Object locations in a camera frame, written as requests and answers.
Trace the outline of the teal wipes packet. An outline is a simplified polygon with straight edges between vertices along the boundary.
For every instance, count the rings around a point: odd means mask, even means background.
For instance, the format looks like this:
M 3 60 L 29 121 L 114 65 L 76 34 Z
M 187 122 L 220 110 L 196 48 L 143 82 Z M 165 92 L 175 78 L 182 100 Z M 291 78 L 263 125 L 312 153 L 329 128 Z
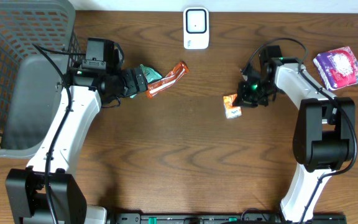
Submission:
M 141 68 L 148 85 L 162 79 L 161 74 L 159 74 L 159 72 L 154 70 L 153 68 L 145 66 L 143 64 L 140 64 L 139 67 Z

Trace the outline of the orange tissue packet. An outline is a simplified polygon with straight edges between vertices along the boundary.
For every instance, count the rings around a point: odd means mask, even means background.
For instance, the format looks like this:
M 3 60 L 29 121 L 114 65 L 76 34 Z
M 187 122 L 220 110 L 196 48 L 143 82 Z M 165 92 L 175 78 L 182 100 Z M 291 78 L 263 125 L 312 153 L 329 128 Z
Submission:
M 242 115 L 241 107 L 233 105 L 236 98 L 237 98 L 237 93 L 223 96 L 225 115 L 227 119 L 237 118 Z

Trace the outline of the red orange snack wrapper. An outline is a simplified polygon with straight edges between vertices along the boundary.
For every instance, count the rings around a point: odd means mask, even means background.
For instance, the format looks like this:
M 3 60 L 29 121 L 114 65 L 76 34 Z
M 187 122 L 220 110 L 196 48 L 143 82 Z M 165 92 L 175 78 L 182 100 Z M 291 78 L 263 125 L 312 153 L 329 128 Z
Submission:
M 161 80 L 148 84 L 146 95 L 148 98 L 153 98 L 161 91 L 174 85 L 179 79 L 189 72 L 189 68 L 185 62 L 180 62 Z

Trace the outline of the purple pad package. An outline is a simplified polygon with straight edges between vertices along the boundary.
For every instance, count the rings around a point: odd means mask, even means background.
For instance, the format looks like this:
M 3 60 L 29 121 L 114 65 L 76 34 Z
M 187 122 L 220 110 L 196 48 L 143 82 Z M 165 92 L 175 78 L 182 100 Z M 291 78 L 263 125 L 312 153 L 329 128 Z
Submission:
M 358 60 L 349 46 L 320 53 L 313 63 L 329 91 L 358 84 Z

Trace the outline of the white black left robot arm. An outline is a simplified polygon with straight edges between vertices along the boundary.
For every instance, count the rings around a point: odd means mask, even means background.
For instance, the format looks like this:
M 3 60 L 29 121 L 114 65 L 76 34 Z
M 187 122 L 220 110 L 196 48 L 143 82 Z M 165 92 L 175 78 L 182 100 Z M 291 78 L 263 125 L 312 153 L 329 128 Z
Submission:
M 89 205 L 75 174 L 90 125 L 114 100 L 147 91 L 141 67 L 71 68 L 69 87 L 49 130 L 25 169 L 5 182 L 14 223 L 108 223 L 107 208 Z

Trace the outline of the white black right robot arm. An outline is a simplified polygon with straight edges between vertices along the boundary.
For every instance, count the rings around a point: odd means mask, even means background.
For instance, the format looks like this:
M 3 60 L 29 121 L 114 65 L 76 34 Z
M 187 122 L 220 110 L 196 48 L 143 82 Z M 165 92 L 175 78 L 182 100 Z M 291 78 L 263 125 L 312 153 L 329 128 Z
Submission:
M 268 106 L 281 91 L 297 107 L 292 141 L 296 170 L 280 202 L 280 219 L 308 223 L 328 180 L 349 171 L 356 161 L 355 104 L 321 86 L 302 60 L 283 57 L 279 46 L 264 44 L 255 54 L 260 70 L 250 63 L 242 70 L 244 81 L 239 84 L 233 106 Z

